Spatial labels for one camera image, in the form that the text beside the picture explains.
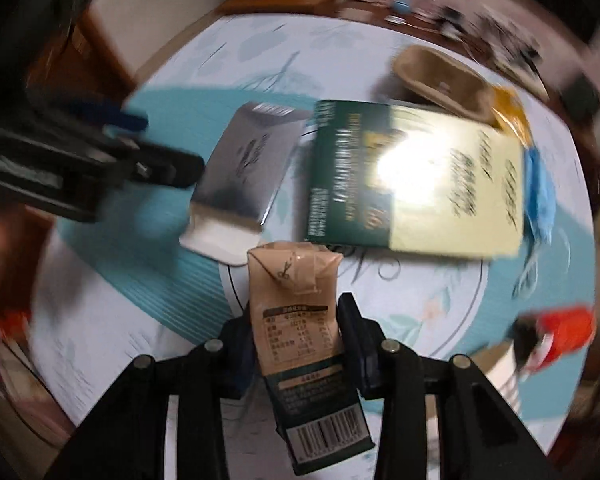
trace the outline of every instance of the bolt head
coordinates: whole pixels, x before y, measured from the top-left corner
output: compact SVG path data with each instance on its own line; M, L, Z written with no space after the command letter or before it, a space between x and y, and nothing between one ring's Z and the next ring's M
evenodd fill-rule
M151 168L142 162L136 162L136 171L142 178L149 178L152 174Z
M395 339L385 339L380 343L380 348L389 354L395 354L400 350L400 343Z
M458 368L466 370L469 366L471 366L471 359L469 359L466 355L457 355L454 357L453 364Z
M205 350L207 352L211 352L212 354L221 351L223 346L224 344L219 339L210 339L209 341L205 342Z
M151 363L154 362L154 359L150 355L139 355L134 359L134 368L138 370L144 370L151 366Z

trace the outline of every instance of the orange object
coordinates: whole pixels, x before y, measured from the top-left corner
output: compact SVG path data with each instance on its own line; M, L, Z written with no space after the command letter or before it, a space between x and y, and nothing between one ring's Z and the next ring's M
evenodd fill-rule
M505 135L517 137L525 148L534 145L525 109L515 90L494 86L491 110L496 119L496 126Z
M585 304L524 314L517 323L533 325L538 337L522 367L526 373L547 368L563 355L584 348L596 335L596 317Z

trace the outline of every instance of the red object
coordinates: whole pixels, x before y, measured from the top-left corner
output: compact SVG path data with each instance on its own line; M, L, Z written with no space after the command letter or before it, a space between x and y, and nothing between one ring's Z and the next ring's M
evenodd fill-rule
M533 373L546 368L565 354L585 347L596 335L596 317L590 307L576 304L520 316L520 320L535 322L538 344L526 365Z

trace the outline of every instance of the green and cream box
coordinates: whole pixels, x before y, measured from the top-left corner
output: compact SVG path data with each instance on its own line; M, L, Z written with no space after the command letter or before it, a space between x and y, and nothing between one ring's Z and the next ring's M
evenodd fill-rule
M517 139L396 105L320 101L315 117L307 240L470 258L518 253Z

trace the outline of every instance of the blue object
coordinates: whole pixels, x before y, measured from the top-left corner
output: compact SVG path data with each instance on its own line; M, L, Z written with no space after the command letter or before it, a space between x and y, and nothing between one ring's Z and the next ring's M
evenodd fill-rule
M118 104L106 98L99 102L75 98L58 101L58 105L80 120L94 126L108 124L128 132L139 133L149 125L146 117L124 112Z
M411 0L394 0L392 9L398 14L409 14L411 12Z
M525 267L513 289L513 297L531 295L538 284L538 258L543 246L551 244L556 198L551 175L536 147L525 150L525 229L532 239Z

